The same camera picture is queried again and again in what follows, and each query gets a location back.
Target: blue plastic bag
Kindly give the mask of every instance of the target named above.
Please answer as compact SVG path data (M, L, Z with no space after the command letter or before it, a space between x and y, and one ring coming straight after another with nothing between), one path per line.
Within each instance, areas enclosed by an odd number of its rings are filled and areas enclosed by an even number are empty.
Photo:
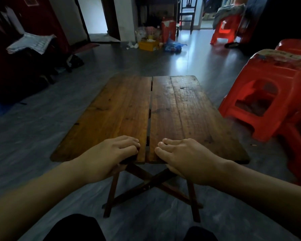
M187 46L186 44L179 43L177 41L173 41L170 37L165 43L164 51L166 52L181 52L182 47Z

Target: wooden chair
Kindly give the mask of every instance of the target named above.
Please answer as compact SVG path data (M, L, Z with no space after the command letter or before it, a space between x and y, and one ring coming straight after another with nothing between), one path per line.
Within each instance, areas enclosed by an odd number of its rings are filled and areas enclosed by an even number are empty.
M182 30L182 22L191 22L191 34L193 31L194 27L194 19L195 19L195 12L196 12L196 5L197 5L197 0L195 1L195 5L192 6L193 0L186 0L186 6L183 7L183 0L181 0L180 5L182 6L181 8L178 8L178 22L180 24L180 28ZM183 20L183 16L192 16L191 20Z

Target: forearm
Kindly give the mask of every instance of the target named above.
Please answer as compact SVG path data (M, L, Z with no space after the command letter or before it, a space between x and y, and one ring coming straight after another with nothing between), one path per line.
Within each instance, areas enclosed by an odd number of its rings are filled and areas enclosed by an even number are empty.
M73 161L0 198L0 240L17 240L64 197L84 185Z
M261 174L234 162L220 168L212 184L264 213L301 238L301 187Z

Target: yellow box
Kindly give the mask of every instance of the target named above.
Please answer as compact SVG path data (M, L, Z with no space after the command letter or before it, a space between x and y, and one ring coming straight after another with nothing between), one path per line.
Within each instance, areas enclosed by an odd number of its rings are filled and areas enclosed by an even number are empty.
M146 50L146 51L155 51L158 49L159 46L158 41L153 41L153 42L147 42L147 41L140 41L138 43L139 49Z

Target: person's left hand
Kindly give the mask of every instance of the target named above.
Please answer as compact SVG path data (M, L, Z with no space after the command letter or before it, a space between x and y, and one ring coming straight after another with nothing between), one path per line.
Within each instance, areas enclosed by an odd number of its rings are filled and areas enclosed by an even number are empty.
M136 155L139 147L138 139L120 136L104 140L72 161L85 183L98 182L125 170L126 165L119 163Z

